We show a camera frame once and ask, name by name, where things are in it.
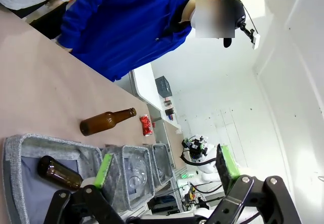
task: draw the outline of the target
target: metal bolt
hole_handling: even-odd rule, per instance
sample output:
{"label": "metal bolt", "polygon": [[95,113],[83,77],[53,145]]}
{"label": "metal bolt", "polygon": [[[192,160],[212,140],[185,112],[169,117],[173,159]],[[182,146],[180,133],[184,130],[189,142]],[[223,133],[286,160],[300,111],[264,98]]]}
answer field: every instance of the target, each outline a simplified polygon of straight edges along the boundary
{"label": "metal bolt", "polygon": [[272,178],[272,179],[270,179],[270,182],[271,182],[272,184],[276,184],[276,183],[277,183],[277,179]]}
{"label": "metal bolt", "polygon": [[243,177],[242,181],[245,182],[245,183],[248,183],[248,182],[250,182],[250,179],[248,177]]}

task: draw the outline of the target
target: green gripper pad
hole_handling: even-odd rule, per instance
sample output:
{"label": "green gripper pad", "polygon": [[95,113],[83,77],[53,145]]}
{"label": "green gripper pad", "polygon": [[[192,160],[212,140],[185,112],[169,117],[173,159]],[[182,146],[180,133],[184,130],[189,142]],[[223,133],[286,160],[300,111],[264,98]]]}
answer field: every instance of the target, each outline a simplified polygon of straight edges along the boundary
{"label": "green gripper pad", "polygon": [[227,194],[240,176],[240,173],[229,152],[228,146],[226,145],[221,146],[219,144],[217,146],[216,168],[220,176],[224,192]]}
{"label": "green gripper pad", "polygon": [[99,171],[98,171],[97,176],[96,176],[96,180],[95,180],[95,182],[93,184],[98,189],[101,189],[103,184],[104,184],[104,181],[106,179],[112,157],[113,157],[113,155],[106,154],[105,157],[103,158],[103,161],[102,161],[102,163],[100,165]]}

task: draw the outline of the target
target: blue sweater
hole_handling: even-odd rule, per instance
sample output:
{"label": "blue sweater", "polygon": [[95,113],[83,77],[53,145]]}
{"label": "blue sweater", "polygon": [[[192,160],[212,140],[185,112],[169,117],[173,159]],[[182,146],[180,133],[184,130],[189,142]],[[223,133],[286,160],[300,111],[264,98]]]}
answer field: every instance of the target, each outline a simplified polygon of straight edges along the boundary
{"label": "blue sweater", "polygon": [[119,80],[184,43],[190,24],[175,30],[170,24],[187,1],[76,0],[63,17],[58,42],[109,80]]}

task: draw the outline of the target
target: black cap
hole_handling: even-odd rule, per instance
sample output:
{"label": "black cap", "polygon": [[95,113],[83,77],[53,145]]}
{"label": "black cap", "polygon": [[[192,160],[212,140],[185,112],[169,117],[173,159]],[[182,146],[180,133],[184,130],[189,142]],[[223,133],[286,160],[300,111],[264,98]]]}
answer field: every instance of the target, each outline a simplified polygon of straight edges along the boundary
{"label": "black cap", "polygon": [[[235,29],[239,28],[240,22],[246,19],[244,6],[241,0],[226,0],[226,14],[235,24]],[[224,38],[224,47],[228,48],[232,44],[232,38]]]}

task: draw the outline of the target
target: wire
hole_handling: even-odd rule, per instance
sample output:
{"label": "wire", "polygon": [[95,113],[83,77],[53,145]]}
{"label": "wire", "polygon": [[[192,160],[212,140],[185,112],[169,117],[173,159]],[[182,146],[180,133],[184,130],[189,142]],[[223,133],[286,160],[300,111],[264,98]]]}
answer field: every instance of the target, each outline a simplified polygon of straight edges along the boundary
{"label": "wire", "polygon": [[197,189],[192,183],[190,184],[195,190],[197,190],[198,192],[202,193],[202,194],[210,194],[213,193],[215,191],[217,191],[218,189],[220,189],[222,187],[222,185],[220,184],[216,189],[214,189],[213,191],[210,192],[204,192],[204,191],[200,191],[199,189]]}
{"label": "wire", "polygon": [[202,185],[206,185],[206,184],[210,184],[210,183],[212,183],[212,182],[206,182],[206,183],[198,184],[198,185],[195,185],[195,186],[198,187],[198,186],[202,186]]}
{"label": "wire", "polygon": [[198,192],[196,195],[197,195],[197,196],[196,196],[197,199],[198,199],[198,195],[200,195],[201,197],[203,197],[203,194],[202,194],[202,193],[199,193],[199,192]]}
{"label": "wire", "polygon": [[214,199],[211,199],[211,200],[206,200],[203,203],[196,203],[195,206],[200,206],[200,205],[207,204],[207,203],[210,203],[210,202],[213,202],[213,201],[222,200],[223,198],[224,198],[224,196],[217,197],[217,198],[214,198]]}
{"label": "wire", "polygon": [[249,16],[249,18],[250,18],[250,20],[251,20],[251,22],[252,22],[252,24],[253,24],[253,26],[254,26],[254,29],[255,29],[255,31],[257,32],[257,34],[259,34],[258,33],[258,30],[257,30],[257,28],[255,27],[255,25],[254,25],[254,23],[253,23],[253,20],[252,20],[252,18],[251,18],[251,16],[250,16],[250,14],[249,14],[249,12],[248,12],[248,10],[245,8],[245,6],[244,6],[244,4],[242,3],[242,5],[243,5],[243,7],[244,7],[244,9],[247,11],[247,14],[248,14],[248,16]]}
{"label": "wire", "polygon": [[180,157],[185,163],[187,163],[188,165],[191,165],[191,166],[203,166],[203,165],[207,165],[208,163],[211,163],[213,161],[216,161],[216,158],[211,158],[209,159],[208,161],[205,161],[205,162],[199,162],[199,163],[196,163],[196,162],[190,162],[188,161],[183,155],[181,155]]}
{"label": "wire", "polygon": [[[221,184],[220,184],[220,185],[221,185]],[[218,185],[217,187],[219,187],[219,185]],[[214,186],[214,187],[212,187],[212,188],[210,188],[209,190],[207,190],[207,192],[208,192],[208,191],[210,191],[210,190],[212,190],[213,188],[215,188],[215,186]]]}
{"label": "wire", "polygon": [[196,135],[194,135],[194,136],[190,137],[190,138],[188,139],[188,141],[189,141],[189,140],[191,140],[191,139],[192,139],[193,137],[196,137]]}
{"label": "wire", "polygon": [[185,187],[185,186],[188,186],[188,185],[186,184],[186,185],[184,185],[184,186],[178,187],[178,188],[175,189],[175,190],[169,190],[169,191],[166,192],[166,193],[162,193],[162,194],[160,194],[160,195],[158,195],[158,196],[154,196],[154,197],[161,197],[161,196],[165,196],[165,195],[172,194],[172,193],[174,193],[175,191],[178,191],[179,189],[182,189],[182,188]]}
{"label": "wire", "polygon": [[253,221],[255,218],[257,218],[259,215],[260,215],[260,213],[258,212],[258,213],[256,213],[254,216],[252,216],[252,217],[250,217],[249,219],[247,219],[247,220],[241,222],[240,224],[248,224],[248,223],[250,223],[251,221]]}

